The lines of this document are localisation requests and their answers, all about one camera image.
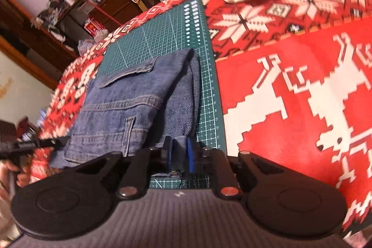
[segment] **wooden frame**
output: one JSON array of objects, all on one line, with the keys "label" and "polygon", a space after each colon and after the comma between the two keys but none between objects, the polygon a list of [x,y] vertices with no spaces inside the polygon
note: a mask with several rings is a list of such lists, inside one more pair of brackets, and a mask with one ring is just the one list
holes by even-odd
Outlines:
[{"label": "wooden frame", "polygon": [[49,77],[42,69],[38,68],[30,62],[25,56],[18,52],[8,41],[0,36],[0,51],[2,51],[9,59],[11,59],[18,66],[23,68],[27,73],[35,77],[47,87],[55,90],[58,82]]}]

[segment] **hand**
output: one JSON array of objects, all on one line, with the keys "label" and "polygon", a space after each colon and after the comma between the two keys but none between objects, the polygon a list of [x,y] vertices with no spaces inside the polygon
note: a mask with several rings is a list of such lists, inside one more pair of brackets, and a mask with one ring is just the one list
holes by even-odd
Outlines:
[{"label": "hand", "polygon": [[[9,172],[20,171],[20,168],[10,160],[5,160],[0,163],[0,182],[4,188],[0,189],[0,199],[10,200],[9,197]],[[30,164],[23,168],[23,172],[17,175],[17,185],[19,187],[25,187],[30,182]]]}]

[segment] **red and white patterned blanket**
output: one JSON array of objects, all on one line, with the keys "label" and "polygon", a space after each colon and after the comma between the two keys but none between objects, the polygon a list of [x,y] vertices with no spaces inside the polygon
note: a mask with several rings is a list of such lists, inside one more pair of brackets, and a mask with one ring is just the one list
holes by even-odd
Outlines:
[{"label": "red and white patterned blanket", "polygon": [[[63,73],[41,137],[66,135],[109,44],[182,1],[157,4],[76,59]],[[372,220],[372,21],[364,18],[372,0],[203,3],[228,153],[250,150],[336,186],[349,207],[344,230],[360,229]],[[50,149],[35,151],[33,181],[53,173],[49,155]]]}]

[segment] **cluttered shelf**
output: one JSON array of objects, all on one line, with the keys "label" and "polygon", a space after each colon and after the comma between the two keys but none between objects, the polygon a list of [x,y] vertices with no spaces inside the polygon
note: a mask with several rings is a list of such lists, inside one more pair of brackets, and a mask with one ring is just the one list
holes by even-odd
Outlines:
[{"label": "cluttered shelf", "polygon": [[35,50],[52,66],[63,71],[77,55],[68,50],[44,28],[35,28],[34,17],[16,0],[1,0],[0,20],[2,27],[14,33],[26,47]]},{"label": "cluttered shelf", "polygon": [[[50,0],[50,7],[39,14],[38,20],[49,31],[56,32],[62,43],[76,49],[78,44],[101,39],[154,3],[153,0],[143,1]],[[76,26],[83,29],[85,37],[88,35],[89,38],[76,38],[76,35],[73,35]]]}]

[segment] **cutting mat ruler markings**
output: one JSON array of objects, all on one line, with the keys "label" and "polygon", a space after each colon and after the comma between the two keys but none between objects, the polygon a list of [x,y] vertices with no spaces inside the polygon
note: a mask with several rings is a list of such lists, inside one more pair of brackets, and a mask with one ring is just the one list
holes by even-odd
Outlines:
[{"label": "cutting mat ruler markings", "polygon": [[[186,0],[111,44],[97,76],[109,75],[154,56],[188,48],[195,49],[200,59],[202,87],[196,128],[198,142],[226,152],[216,67],[202,0]],[[209,180],[202,175],[191,180],[153,178],[150,186],[205,188],[209,187]]]}]

